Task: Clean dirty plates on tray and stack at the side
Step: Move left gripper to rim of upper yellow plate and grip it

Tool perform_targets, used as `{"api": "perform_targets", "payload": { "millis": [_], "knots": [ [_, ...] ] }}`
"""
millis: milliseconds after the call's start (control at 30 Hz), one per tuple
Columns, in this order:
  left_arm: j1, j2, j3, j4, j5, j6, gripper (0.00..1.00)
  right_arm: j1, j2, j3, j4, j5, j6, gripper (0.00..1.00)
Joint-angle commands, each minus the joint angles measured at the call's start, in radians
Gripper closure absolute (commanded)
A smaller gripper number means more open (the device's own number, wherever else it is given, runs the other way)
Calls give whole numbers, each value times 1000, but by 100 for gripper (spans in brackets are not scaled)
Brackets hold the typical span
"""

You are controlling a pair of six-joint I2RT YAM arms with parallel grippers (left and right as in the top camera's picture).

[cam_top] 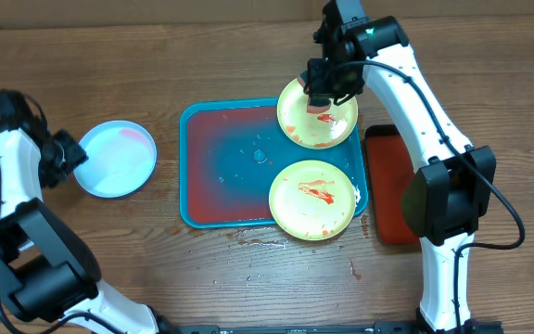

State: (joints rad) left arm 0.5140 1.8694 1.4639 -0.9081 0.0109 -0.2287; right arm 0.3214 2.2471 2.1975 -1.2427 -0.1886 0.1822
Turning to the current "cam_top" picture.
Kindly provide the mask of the red and black sponge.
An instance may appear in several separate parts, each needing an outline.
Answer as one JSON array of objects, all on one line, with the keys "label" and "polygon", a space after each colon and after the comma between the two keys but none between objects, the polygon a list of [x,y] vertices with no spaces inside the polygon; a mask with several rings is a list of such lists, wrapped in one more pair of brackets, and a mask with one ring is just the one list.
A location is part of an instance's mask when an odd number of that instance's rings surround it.
[{"label": "red and black sponge", "polygon": [[[308,78],[308,74],[306,71],[302,72],[298,77],[297,80],[299,84],[302,86],[302,88],[306,87],[306,80]],[[308,105],[306,111],[310,114],[322,114],[330,110],[331,108],[331,102],[329,99],[319,99],[319,98],[312,98],[310,97],[308,100]]]}]

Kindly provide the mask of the light blue plate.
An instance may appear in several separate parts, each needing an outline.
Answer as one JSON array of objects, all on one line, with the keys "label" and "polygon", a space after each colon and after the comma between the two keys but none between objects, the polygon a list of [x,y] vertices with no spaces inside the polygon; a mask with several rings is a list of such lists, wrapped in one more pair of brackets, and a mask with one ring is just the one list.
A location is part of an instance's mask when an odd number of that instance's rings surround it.
[{"label": "light blue plate", "polygon": [[156,143],[148,130],[135,122],[100,123],[79,145],[87,160],[74,170],[74,176],[80,187],[95,197],[128,196],[149,180],[156,167]]}]

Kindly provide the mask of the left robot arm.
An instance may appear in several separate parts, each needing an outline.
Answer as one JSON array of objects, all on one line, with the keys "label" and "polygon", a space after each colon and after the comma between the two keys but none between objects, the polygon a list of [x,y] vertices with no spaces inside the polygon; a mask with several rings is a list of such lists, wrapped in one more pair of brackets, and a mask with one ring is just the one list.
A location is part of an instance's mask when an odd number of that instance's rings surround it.
[{"label": "left robot arm", "polygon": [[0,321],[41,319],[50,332],[68,323],[93,333],[170,333],[151,307],[136,303],[102,278],[88,246],[44,204],[87,159],[64,130],[50,133],[39,104],[0,89]]}]

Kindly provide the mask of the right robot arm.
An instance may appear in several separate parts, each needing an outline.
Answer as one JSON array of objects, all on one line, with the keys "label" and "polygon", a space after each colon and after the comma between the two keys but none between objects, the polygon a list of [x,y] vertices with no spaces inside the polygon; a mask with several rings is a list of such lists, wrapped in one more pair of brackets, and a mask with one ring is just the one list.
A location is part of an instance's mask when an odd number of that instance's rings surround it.
[{"label": "right robot arm", "polygon": [[453,125],[419,69],[409,38],[392,17],[369,19],[358,1],[330,1],[313,40],[305,93],[340,106],[370,88],[405,146],[414,177],[402,196],[404,219],[419,238],[424,290],[418,307],[427,333],[471,333],[466,302],[468,252],[488,208],[496,160]]}]

